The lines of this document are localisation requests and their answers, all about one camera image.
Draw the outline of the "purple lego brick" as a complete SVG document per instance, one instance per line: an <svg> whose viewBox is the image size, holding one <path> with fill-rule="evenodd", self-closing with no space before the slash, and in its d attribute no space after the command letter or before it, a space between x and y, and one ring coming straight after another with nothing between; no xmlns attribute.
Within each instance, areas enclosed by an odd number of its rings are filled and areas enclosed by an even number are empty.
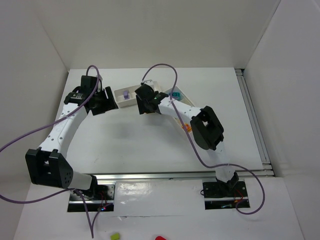
<svg viewBox="0 0 320 240"><path fill-rule="evenodd" d="M124 98L125 100L128 100L128 99L130 98L130 93L129 93L128 90L125 90L125 91L123 92L123 98Z"/></svg>

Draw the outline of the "teal square lego brick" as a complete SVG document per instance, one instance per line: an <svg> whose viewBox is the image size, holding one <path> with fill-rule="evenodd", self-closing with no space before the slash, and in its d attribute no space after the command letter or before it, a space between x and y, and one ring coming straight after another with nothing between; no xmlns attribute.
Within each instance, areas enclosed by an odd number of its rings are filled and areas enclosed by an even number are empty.
<svg viewBox="0 0 320 240"><path fill-rule="evenodd" d="M174 99L180 99L181 98L181 94L179 92L173 92L171 95L172 95L172 98L174 98Z"/></svg>

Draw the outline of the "round orange patterned lego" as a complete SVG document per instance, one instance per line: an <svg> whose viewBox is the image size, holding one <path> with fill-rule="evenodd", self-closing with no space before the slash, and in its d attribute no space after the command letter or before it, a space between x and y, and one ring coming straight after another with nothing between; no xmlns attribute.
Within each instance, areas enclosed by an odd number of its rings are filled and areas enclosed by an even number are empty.
<svg viewBox="0 0 320 240"><path fill-rule="evenodd" d="M190 133L192 131L192 128L189 124L185 124L184 128L187 130L188 133Z"/></svg>

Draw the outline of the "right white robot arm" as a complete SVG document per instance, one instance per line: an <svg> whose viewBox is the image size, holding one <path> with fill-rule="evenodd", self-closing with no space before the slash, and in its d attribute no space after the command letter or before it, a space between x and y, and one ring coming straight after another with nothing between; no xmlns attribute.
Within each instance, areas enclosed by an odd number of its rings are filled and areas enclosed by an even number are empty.
<svg viewBox="0 0 320 240"><path fill-rule="evenodd" d="M188 105L170 95L153 90L141 84L135 90L139 113L157 113L179 119L183 130L190 140L199 161L209 169L215 169L215 177L222 191L230 192L239 181L238 174L230 165L224 145L224 128L214 110Z"/></svg>

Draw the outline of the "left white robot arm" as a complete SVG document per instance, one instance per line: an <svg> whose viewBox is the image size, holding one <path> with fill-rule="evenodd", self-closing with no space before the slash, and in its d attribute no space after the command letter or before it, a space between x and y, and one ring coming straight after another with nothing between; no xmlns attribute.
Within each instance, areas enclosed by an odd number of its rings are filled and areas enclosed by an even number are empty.
<svg viewBox="0 0 320 240"><path fill-rule="evenodd" d="M47 138L36 149L29 149L25 160L30 180L35 185L60 189L77 189L87 198L94 198L103 190L92 174L73 170L67 161L67 153L79 126L89 113L104 114L118 106L112 90L102 87L99 76L83 75L81 83L63 102L63 108Z"/></svg>

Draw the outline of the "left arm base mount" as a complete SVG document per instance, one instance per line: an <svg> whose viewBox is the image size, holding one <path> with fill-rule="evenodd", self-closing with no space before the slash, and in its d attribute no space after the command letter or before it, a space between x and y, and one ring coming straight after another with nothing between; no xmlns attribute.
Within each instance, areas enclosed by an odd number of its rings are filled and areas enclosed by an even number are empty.
<svg viewBox="0 0 320 240"><path fill-rule="evenodd" d="M80 190L83 195L87 210L89 212L113 212L114 211L114 197L115 197L114 183L100 184L96 192L89 196L85 191ZM68 213L82 213L85 212L83 200L78 193L71 192L69 195Z"/></svg>

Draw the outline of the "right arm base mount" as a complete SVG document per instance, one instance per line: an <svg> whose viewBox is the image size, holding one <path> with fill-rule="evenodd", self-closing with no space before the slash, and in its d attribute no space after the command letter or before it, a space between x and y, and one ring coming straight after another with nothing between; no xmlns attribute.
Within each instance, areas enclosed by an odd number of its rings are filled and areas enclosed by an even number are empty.
<svg viewBox="0 0 320 240"><path fill-rule="evenodd" d="M218 181L202 183L200 194L204 197L205 210L226 210L250 208L247 186L244 180L239 180L232 189Z"/></svg>

